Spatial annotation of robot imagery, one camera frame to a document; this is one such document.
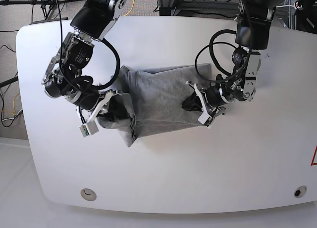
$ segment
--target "silver metal bracket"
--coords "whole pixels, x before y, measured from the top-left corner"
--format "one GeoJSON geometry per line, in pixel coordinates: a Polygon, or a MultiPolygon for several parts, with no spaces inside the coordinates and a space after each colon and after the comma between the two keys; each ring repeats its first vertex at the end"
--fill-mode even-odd
{"type": "Polygon", "coordinates": [[[256,92],[257,72],[261,65],[261,54],[252,52],[249,58],[248,67],[245,74],[245,83],[243,87],[243,98],[251,101],[256,92]]]}
{"type": "MultiPolygon", "coordinates": [[[[73,37],[73,33],[68,33],[64,42],[63,42],[63,51],[62,52],[65,52],[67,50],[67,48],[69,47],[70,45],[70,41],[71,41],[71,38],[73,37]]],[[[53,75],[55,76],[56,73],[59,71],[59,67],[57,69],[54,69],[55,65],[57,63],[60,62],[60,51],[61,51],[61,48],[59,48],[56,56],[54,56],[50,63],[49,63],[49,66],[45,72],[45,75],[42,79],[42,85],[44,85],[47,81],[49,81],[50,77],[53,75]]]]}
{"type": "Polygon", "coordinates": [[[83,137],[91,136],[99,131],[97,124],[95,122],[95,119],[96,119],[97,115],[100,113],[100,111],[102,111],[102,113],[108,112],[108,109],[109,109],[108,103],[109,103],[110,99],[115,95],[118,95],[118,93],[113,92],[112,90],[107,91],[105,93],[105,97],[96,105],[95,109],[90,114],[86,123],[82,124],[79,127],[83,137]]]}
{"type": "Polygon", "coordinates": [[[215,123],[215,118],[223,113],[225,113],[226,108],[225,107],[211,107],[207,103],[206,99],[206,88],[198,85],[198,84],[192,84],[192,82],[187,81],[187,85],[190,85],[194,88],[196,95],[200,99],[200,102],[202,103],[202,115],[198,118],[198,121],[205,125],[208,129],[212,127],[212,125],[215,123]]]}

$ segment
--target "gray cloth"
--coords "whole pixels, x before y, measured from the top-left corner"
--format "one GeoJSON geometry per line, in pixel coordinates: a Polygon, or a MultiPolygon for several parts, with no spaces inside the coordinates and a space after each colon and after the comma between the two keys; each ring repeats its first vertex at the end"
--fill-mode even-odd
{"type": "MultiPolygon", "coordinates": [[[[211,77],[210,64],[199,65],[198,69],[202,75],[211,77]]],[[[131,146],[138,137],[201,126],[198,122],[201,112],[188,112],[181,108],[183,101],[193,93],[186,81],[209,86],[196,73],[194,66],[142,71],[123,66],[111,87],[124,93],[114,98],[124,105],[128,118],[114,122],[98,118],[99,124],[104,128],[119,129],[127,146],[131,146]]]]}

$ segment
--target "metal stand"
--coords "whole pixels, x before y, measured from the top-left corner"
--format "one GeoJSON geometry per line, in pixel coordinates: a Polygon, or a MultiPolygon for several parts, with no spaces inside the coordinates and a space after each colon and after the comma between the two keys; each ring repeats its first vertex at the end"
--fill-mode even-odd
{"type": "MultiPolygon", "coordinates": [[[[295,0],[288,0],[288,4],[295,4],[295,0]]],[[[288,28],[297,29],[297,16],[295,14],[296,10],[293,7],[289,8],[289,17],[288,17],[288,28]]]]}
{"type": "Polygon", "coordinates": [[[7,86],[7,85],[10,85],[10,84],[12,84],[12,83],[14,83],[14,82],[17,82],[18,80],[19,80],[19,77],[16,76],[16,77],[13,77],[13,78],[11,78],[11,79],[9,79],[9,80],[7,80],[7,81],[3,81],[3,82],[0,83],[0,89],[1,89],[2,87],[5,87],[5,86],[7,86]]]}
{"type": "MultiPolygon", "coordinates": [[[[208,9],[223,9],[239,12],[239,3],[219,2],[219,1],[194,1],[183,2],[179,0],[158,0],[159,15],[161,16],[176,16],[184,10],[208,10],[208,9]]],[[[286,20],[289,18],[289,11],[286,9],[277,9],[275,15],[278,18],[286,20]]]]}
{"type": "MultiPolygon", "coordinates": [[[[58,2],[68,3],[68,2],[75,2],[79,0],[59,0],[58,2]]],[[[41,9],[43,11],[43,15],[45,20],[49,17],[51,11],[56,5],[56,0],[0,0],[0,5],[12,5],[12,4],[30,4],[30,5],[41,5],[41,9]]]]}
{"type": "Polygon", "coordinates": [[[172,10],[175,8],[176,0],[158,0],[159,15],[172,16],[172,10]]]}

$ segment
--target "gray floor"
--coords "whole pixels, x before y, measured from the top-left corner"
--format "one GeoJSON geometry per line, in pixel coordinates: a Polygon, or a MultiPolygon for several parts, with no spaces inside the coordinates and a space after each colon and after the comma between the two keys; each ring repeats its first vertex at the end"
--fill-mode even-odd
{"type": "MultiPolygon", "coordinates": [[[[62,11],[62,17],[73,18],[74,15],[80,10],[84,2],[73,2],[67,3],[62,11]]],[[[129,3],[126,7],[126,12],[130,9],[132,0],[129,0],[129,3]]],[[[153,13],[153,10],[157,6],[157,0],[135,0],[135,5],[130,13],[130,15],[158,15],[159,13],[153,13]]],[[[10,5],[10,6],[0,6],[0,31],[5,30],[17,30],[22,26],[28,25],[31,23],[31,12],[32,7],[30,5],[10,5]]],[[[54,18],[57,15],[56,9],[50,15],[50,18],[54,18]]],[[[210,16],[210,15],[196,15],[198,17],[214,17],[219,18],[219,16],[210,16]]],[[[39,6],[34,7],[33,21],[43,20],[42,10],[39,6]]],[[[15,36],[14,33],[0,33],[0,46],[7,45],[8,47],[15,49],[15,36]]],[[[6,48],[0,49],[0,82],[12,78],[17,72],[16,66],[16,55],[15,53],[7,50],[6,48]]],[[[13,111],[13,98],[19,93],[18,83],[11,85],[10,89],[4,96],[5,101],[5,110],[13,111]]],[[[20,97],[17,97],[16,100],[16,110],[22,108],[20,97]]],[[[5,112],[5,117],[11,117],[11,115],[5,112]]],[[[8,138],[19,138],[27,139],[27,133],[24,124],[24,118],[21,116],[16,122],[13,123],[12,127],[5,128],[0,125],[0,137],[8,138]]]]}

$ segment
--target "table surface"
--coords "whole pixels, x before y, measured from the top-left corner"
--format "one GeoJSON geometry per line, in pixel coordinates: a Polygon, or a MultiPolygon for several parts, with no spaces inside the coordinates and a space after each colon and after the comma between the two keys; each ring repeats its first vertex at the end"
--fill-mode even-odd
{"type": "Polygon", "coordinates": [[[0,137],[2,228],[316,228],[317,203],[213,214],[145,214],[74,207],[44,197],[28,141],[0,137]]]}
{"type": "MultiPolygon", "coordinates": [[[[72,31],[63,22],[63,34],[72,31]]],[[[106,38],[121,64],[133,69],[193,64],[200,49],[233,21],[190,17],[121,17],[106,38]]],[[[234,36],[221,36],[234,42],[234,36]]],[[[41,79],[59,49],[59,23],[23,27],[17,65],[25,123],[45,196],[54,202],[148,213],[218,213],[317,200],[311,166],[317,131],[317,36],[271,28],[262,51],[257,93],[228,105],[210,129],[186,129],[139,138],[128,148],[116,130],[82,138],[74,105],[47,97],[41,79]],[[295,190],[308,190],[295,198],[295,190]],[[80,191],[90,188],[93,202],[80,191]]],[[[96,82],[113,74],[113,54],[95,42],[83,70],[96,82]]],[[[215,46],[232,69],[232,48],[215,46]]],[[[204,52],[199,63],[211,62],[204,52]]]]}

